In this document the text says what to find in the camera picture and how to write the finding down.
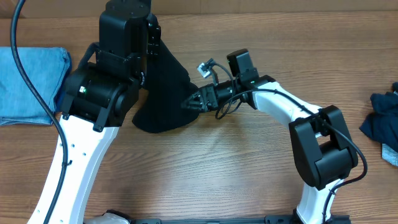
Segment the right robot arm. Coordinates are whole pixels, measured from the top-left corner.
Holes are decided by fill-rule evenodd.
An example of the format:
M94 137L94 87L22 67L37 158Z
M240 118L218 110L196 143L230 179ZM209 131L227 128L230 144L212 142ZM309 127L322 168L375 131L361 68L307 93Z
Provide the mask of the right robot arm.
M182 108L201 113L215 111L236 100L271 115L290 133L295 167L304 185L299 204L290 215L267 215L243 223L350 223L347 215L330 212L336 190L358 165L356 149L342 112L335 106L321 108L288 91L272 77L259 75L247 49L227 55L230 79L220 83L213 59L197 70L213 83L199 88L182 102Z

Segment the dark navy garment pile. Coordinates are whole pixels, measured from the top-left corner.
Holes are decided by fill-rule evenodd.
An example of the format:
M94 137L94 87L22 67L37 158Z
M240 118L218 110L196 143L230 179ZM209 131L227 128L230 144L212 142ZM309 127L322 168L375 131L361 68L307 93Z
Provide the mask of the dark navy garment pile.
M373 93L370 100L373 112L359 129L369 139L397 150L397 82L392 84L392 92Z

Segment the light denim fabric piece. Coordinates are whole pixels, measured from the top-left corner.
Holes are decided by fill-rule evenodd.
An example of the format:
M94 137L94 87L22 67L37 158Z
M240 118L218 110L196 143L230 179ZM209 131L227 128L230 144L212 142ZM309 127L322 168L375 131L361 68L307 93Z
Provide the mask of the light denim fabric piece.
M382 144L382 158L393 166L398 166L398 153L387 144Z

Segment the black garment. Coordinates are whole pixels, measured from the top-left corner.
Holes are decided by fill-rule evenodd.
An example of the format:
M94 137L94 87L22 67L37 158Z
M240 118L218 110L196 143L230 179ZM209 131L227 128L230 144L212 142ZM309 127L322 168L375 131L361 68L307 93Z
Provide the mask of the black garment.
M147 99L132 119L137 128L147 133L162 133L198 118L198 111L181 107L198 87L163 42L160 42L158 56L147 61L144 88L149 92Z

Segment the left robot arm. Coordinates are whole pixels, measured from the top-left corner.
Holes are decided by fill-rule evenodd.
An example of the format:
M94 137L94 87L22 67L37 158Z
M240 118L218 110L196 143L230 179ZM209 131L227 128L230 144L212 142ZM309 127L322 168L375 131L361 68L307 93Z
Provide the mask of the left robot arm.
M82 223L101 161L144 85L160 29L150 1L109 1L99 40L66 78L60 104L64 135L31 223Z

